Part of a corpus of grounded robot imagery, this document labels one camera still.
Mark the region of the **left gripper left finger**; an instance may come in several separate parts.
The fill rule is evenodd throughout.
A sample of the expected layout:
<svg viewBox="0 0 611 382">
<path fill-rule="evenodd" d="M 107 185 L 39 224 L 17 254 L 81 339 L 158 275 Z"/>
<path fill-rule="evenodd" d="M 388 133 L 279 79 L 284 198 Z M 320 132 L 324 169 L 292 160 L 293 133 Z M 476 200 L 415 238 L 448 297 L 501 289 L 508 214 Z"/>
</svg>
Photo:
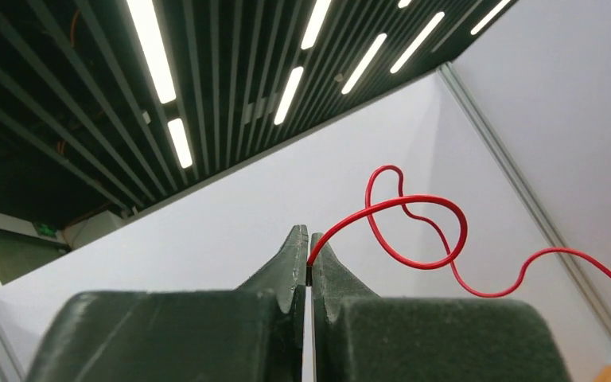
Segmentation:
<svg viewBox="0 0 611 382">
<path fill-rule="evenodd" d="M 231 290 L 85 291 L 44 335 L 29 381 L 299 381 L 309 234 Z"/>
</svg>

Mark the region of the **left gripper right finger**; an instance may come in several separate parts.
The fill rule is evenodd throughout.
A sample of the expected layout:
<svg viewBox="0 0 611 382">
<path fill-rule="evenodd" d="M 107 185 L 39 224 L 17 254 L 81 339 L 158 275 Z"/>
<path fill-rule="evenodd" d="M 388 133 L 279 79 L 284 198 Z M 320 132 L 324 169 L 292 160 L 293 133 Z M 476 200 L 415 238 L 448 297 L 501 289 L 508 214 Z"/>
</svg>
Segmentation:
<svg viewBox="0 0 611 382">
<path fill-rule="evenodd" d="M 381 297 L 321 244 L 321 233 L 312 240 L 316 380 L 570 379 L 548 325 L 527 303 Z"/>
</svg>

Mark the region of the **ceiling light strips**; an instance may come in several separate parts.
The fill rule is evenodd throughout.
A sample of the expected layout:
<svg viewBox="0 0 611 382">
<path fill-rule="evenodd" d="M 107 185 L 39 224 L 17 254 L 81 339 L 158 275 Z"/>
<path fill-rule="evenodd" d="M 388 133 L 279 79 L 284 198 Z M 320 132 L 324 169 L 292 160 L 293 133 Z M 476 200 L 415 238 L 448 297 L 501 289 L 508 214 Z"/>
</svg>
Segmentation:
<svg viewBox="0 0 611 382">
<path fill-rule="evenodd" d="M 461 55 L 509 1 L 127 1 L 177 163 L 203 177 Z"/>
</svg>

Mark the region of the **aluminium frame post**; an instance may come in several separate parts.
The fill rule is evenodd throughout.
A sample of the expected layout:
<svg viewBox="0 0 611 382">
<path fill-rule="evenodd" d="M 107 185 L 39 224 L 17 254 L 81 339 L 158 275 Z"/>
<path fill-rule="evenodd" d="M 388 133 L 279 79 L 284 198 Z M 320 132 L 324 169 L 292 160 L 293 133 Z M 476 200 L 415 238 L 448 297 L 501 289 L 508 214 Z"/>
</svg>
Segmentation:
<svg viewBox="0 0 611 382">
<path fill-rule="evenodd" d="M 497 165 L 502 169 L 505 177 L 522 201 L 543 238 L 553 246 L 564 244 L 566 241 L 560 231 L 556 228 L 548 212 L 535 195 L 530 183 L 515 163 L 492 124 L 477 105 L 465 83 L 458 75 L 454 65 L 450 62 L 441 64 L 437 68 L 437 73 L 466 114 L 476 132 L 480 135 Z M 611 340 L 611 309 L 597 290 L 592 279 L 587 275 L 584 267 L 579 265 L 576 259 L 568 255 L 559 255 L 558 261 L 586 305 L 590 308 L 599 326 Z"/>
</svg>

